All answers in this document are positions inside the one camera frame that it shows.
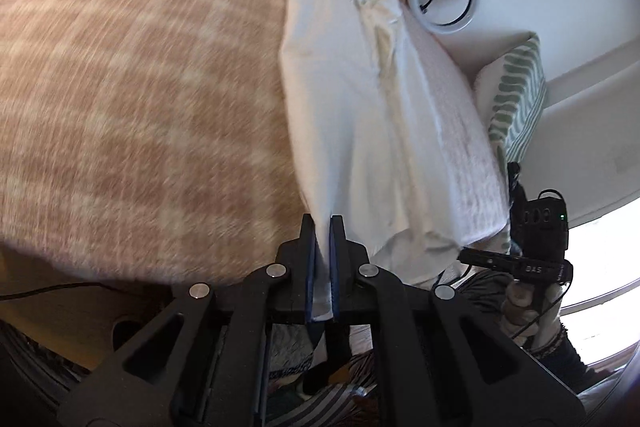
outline white cloth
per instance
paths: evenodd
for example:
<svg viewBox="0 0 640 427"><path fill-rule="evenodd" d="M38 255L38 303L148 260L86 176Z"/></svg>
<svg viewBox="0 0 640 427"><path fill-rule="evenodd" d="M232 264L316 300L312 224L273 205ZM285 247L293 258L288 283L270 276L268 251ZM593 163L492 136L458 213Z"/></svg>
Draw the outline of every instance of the white cloth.
<svg viewBox="0 0 640 427"><path fill-rule="evenodd" d="M347 238L373 263L412 284L505 224L504 197L491 230L470 231L470 216L458 213L441 121L398 0L287 0L280 60L296 175L320 250L316 317L330 314L331 215L344 217Z"/></svg>

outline hand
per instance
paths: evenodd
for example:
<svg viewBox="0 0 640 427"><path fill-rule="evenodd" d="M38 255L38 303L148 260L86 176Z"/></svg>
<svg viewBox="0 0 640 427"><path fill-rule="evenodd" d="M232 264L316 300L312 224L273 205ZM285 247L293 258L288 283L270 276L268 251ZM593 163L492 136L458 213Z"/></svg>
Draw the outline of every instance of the hand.
<svg viewBox="0 0 640 427"><path fill-rule="evenodd" d="M513 281L507 286L506 299L502 304L502 317L500 318L500 329L509 337L512 337L526 324L538 317L538 312L531 309L534 287L520 281ZM542 311L551 306L562 295L562 288L558 284L552 284L545 291L545 299ZM532 351L542 349L558 336L562 325L560 324L560 306L562 301L548 312L542 315L537 324L531 325L514 342L522 347L530 337L533 337Z"/></svg>

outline brown checkered blanket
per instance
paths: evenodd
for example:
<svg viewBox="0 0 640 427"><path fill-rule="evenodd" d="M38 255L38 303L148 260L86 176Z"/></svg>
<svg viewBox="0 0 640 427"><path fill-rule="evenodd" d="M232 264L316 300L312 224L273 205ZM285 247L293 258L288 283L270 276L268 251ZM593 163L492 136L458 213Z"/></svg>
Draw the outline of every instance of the brown checkered blanket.
<svg viewBox="0 0 640 427"><path fill-rule="evenodd" d="M0 237L80 273L232 282L298 234L285 0L0 0Z"/></svg>

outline silver screw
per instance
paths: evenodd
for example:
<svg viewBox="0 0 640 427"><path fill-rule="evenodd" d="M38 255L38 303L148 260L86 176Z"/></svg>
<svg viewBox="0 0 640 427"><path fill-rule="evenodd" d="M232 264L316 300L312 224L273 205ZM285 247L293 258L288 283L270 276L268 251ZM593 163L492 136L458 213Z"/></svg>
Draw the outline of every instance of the silver screw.
<svg viewBox="0 0 640 427"><path fill-rule="evenodd" d="M276 277L282 277L284 274L286 274L287 272L287 268L285 266L283 266L282 264L270 264L267 267L267 275L269 277L273 277L274 279Z"/></svg>
<svg viewBox="0 0 640 427"><path fill-rule="evenodd" d="M360 268L358 268L358 271L363 277L375 277L380 273L380 270L375 264L362 264Z"/></svg>
<svg viewBox="0 0 640 427"><path fill-rule="evenodd" d="M452 299L456 296L456 291L451 286L447 286L446 284L437 286L434 293L436 294L436 297L438 299L442 299L443 301L448 301L449 299Z"/></svg>
<svg viewBox="0 0 640 427"><path fill-rule="evenodd" d="M189 295L194 299L202 299L209 295L209 285L204 282L199 282L194 284L191 288L189 288Z"/></svg>

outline green and white striped pillow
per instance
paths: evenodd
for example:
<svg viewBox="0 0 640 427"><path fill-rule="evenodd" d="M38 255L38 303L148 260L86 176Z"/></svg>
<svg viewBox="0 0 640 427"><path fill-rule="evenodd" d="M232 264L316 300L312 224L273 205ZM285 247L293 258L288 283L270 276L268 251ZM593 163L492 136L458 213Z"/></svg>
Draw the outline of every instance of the green and white striped pillow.
<svg viewBox="0 0 640 427"><path fill-rule="evenodd" d="M476 107L507 184L507 163L523 160L546 99L538 35L532 34L529 40L482 68L474 90ZM508 253L510 224L483 247Z"/></svg>

